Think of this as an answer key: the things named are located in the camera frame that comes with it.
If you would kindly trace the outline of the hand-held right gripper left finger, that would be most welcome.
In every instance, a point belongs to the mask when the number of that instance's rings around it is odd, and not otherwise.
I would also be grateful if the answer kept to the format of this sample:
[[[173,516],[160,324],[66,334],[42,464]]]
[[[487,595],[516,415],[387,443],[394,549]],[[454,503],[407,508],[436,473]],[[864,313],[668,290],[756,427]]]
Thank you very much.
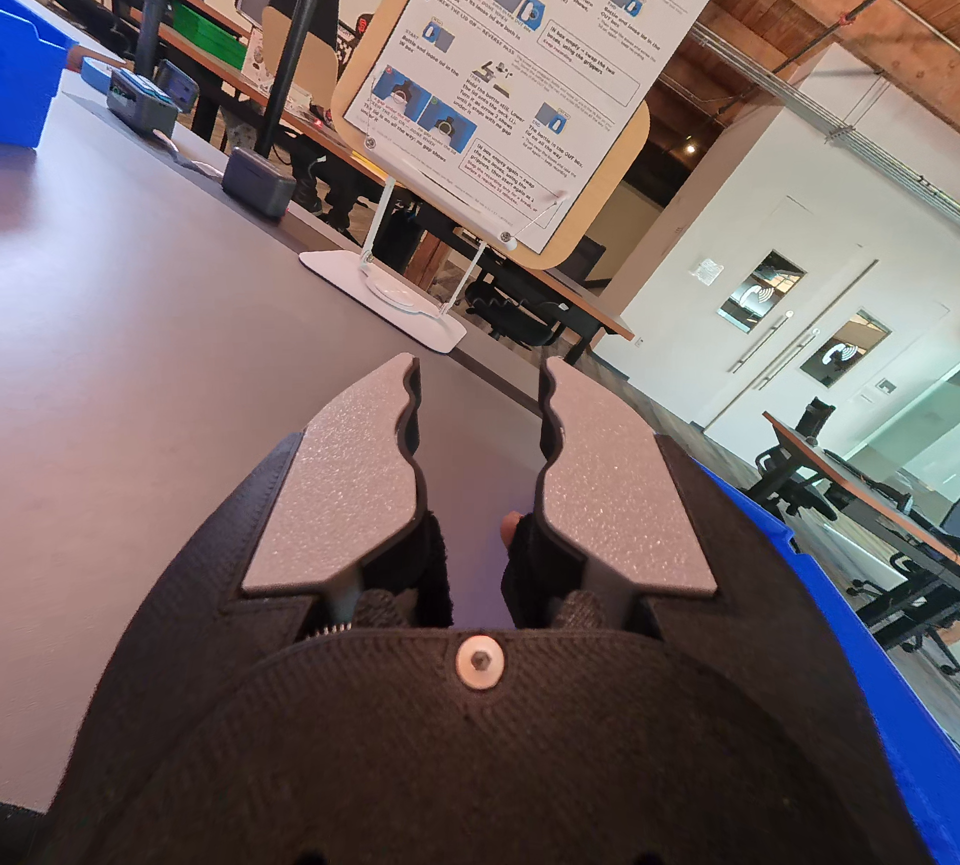
[[[389,551],[426,515],[414,460],[419,388],[419,358],[402,352],[309,421],[242,578],[244,596],[318,597],[330,619],[352,619],[376,575],[392,573]]]

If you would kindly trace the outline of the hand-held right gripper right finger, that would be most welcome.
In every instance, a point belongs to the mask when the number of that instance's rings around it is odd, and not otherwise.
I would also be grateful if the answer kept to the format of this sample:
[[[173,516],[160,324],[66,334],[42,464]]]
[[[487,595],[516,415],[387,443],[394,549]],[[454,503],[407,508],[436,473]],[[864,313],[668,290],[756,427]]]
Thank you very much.
[[[622,398],[558,356],[541,366],[544,468],[534,552],[544,585],[593,594],[624,627],[638,599],[706,600],[718,585],[655,430]]]

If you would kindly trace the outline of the blue plastic bin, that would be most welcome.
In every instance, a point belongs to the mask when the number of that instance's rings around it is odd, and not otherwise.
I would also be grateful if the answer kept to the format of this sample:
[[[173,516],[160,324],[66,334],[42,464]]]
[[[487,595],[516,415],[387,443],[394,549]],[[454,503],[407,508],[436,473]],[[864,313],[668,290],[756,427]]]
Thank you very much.
[[[936,863],[959,862],[959,751],[817,561],[793,532],[744,493],[702,471],[723,491],[804,584],[844,649],[906,809]]]
[[[1,143],[36,149],[76,40],[23,0],[1,0]]]

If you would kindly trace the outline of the black office chair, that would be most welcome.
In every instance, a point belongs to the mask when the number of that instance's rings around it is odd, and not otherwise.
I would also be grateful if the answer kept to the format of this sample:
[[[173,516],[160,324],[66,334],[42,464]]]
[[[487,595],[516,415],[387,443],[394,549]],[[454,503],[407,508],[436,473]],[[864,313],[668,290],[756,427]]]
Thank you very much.
[[[941,632],[958,624],[958,536],[930,524],[918,513],[910,513],[908,519],[930,538],[936,538],[945,553],[908,532],[902,523],[875,512],[868,522],[870,533],[882,539],[895,537],[908,545],[906,551],[895,551],[887,560],[902,580],[887,588],[870,580],[854,579],[846,593],[869,597],[857,615],[866,626],[878,626],[873,637],[884,650],[899,647],[915,653],[928,639],[945,659],[939,670],[947,677],[956,677],[958,658]]]
[[[557,344],[565,331],[590,343],[606,330],[571,292],[558,290],[491,248],[484,250],[478,266],[478,278],[463,291],[466,312],[487,323],[494,339],[532,350]]]
[[[796,425],[798,436],[811,448],[817,448],[820,432],[835,410],[834,405],[813,397]],[[794,463],[783,445],[777,444],[761,452],[754,464],[760,477],[751,487],[743,488],[742,492],[776,519],[783,519],[780,505],[785,504],[789,516],[796,517],[799,511],[810,510],[828,522],[837,520],[838,514],[832,505],[813,487],[814,482],[823,477],[822,474],[816,472],[810,478],[801,477],[802,466]]]

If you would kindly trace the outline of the wood-top office desk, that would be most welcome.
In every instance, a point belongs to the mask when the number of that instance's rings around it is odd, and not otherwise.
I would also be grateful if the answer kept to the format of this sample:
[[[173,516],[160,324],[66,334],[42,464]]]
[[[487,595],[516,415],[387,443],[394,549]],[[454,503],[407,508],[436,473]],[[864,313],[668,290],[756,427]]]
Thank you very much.
[[[901,523],[908,532],[925,539],[943,554],[946,553],[946,549],[936,537],[928,536],[924,529],[909,520],[909,515],[912,513],[921,516],[912,510],[912,499],[909,495],[900,494],[892,487],[874,482],[851,464],[846,463],[834,453],[822,449],[819,445],[815,448],[809,446],[797,434],[795,427],[784,424],[771,413],[764,412],[763,418],[773,428],[776,444],[784,446],[794,463],[801,465],[800,477],[810,478],[816,473],[822,475],[822,478],[814,482],[813,487],[824,496],[838,517],[843,513],[852,522],[869,531],[868,523],[871,515],[880,513]],[[908,549],[906,542],[894,536],[890,538],[874,536],[892,547],[894,553]]]

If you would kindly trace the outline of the dark grey case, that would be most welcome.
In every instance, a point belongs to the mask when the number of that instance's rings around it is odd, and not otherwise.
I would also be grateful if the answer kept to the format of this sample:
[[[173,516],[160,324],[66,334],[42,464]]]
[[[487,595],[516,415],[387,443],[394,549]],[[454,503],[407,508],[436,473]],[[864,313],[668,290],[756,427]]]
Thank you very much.
[[[261,217],[279,223],[297,186],[292,175],[282,172],[256,151],[234,147],[222,173],[222,191]]]

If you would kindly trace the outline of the cardboard sheet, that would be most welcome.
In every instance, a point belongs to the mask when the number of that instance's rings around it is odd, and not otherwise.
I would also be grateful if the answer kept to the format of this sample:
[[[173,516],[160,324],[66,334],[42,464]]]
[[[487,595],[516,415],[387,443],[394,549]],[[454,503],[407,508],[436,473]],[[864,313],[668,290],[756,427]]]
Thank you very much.
[[[261,20],[263,59],[270,74],[279,71],[282,52],[291,28],[291,19],[272,6],[263,10]],[[330,109],[339,78],[335,49],[308,31],[301,48],[292,84],[309,93],[311,103],[322,111]]]

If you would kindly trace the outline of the grey charger box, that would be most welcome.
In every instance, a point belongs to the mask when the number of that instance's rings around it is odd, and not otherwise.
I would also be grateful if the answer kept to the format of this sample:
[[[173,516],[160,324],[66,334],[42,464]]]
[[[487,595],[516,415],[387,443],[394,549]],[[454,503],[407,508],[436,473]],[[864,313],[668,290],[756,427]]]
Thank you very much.
[[[150,79],[126,68],[112,68],[105,101],[109,111],[138,135],[151,138],[160,132],[173,139],[180,110]]]

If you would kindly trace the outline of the white cardboard box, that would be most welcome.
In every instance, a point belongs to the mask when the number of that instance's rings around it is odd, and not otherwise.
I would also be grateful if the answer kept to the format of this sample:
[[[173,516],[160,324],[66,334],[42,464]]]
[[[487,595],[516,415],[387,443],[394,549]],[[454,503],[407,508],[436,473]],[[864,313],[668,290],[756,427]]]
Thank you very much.
[[[263,32],[257,25],[251,27],[241,73],[258,91],[263,94],[270,93],[274,73],[267,65],[263,52]]]

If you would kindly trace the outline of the instruction sign stand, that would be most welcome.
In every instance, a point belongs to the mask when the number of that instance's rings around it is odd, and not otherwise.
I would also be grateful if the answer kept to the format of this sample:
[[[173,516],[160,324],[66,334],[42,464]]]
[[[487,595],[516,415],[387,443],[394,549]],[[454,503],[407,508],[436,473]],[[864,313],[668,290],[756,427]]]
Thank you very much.
[[[382,0],[330,104],[337,135],[486,251],[575,250],[650,129],[646,98],[710,0]]]

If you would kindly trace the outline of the thin black pole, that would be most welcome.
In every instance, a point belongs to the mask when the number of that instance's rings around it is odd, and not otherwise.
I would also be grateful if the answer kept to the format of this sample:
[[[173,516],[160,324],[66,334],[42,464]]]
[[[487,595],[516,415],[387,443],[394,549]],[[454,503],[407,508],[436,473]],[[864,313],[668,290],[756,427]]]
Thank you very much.
[[[296,68],[302,54],[309,26],[320,0],[296,0],[291,25],[284,41],[278,66],[265,107],[263,123],[258,133],[255,151],[269,159],[293,84]]]

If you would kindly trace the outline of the green plastic bin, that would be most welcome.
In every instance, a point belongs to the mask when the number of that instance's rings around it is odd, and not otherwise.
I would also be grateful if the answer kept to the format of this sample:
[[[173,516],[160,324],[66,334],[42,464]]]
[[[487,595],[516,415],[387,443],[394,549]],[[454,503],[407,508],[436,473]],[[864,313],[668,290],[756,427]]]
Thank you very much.
[[[172,6],[172,28],[211,57],[242,70],[247,46],[231,32],[180,1]]]

